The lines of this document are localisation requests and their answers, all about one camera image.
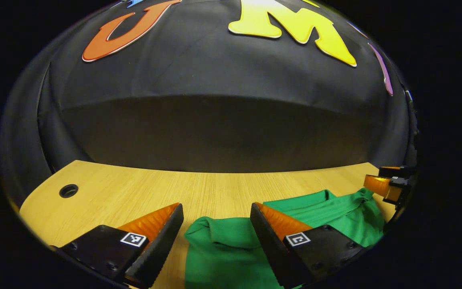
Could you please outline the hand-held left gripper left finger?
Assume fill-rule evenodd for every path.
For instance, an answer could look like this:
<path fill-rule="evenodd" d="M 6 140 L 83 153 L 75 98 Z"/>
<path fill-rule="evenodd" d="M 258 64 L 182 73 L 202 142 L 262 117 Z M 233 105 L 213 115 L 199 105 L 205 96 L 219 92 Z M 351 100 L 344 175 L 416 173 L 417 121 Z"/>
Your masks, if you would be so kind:
<path fill-rule="evenodd" d="M 174 203 L 114 228 L 98 225 L 55 251 L 121 287 L 154 285 L 184 221 Z"/>

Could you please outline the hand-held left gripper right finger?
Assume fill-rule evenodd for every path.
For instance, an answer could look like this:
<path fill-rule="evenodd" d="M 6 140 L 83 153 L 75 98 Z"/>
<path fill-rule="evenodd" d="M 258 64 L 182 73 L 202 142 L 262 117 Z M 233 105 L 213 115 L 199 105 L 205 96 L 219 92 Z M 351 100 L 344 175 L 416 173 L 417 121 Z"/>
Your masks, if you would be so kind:
<path fill-rule="evenodd" d="M 250 220 L 285 289 L 333 289 L 332 278 L 367 252 L 331 225 L 312 228 L 258 202 L 251 205 Z"/>

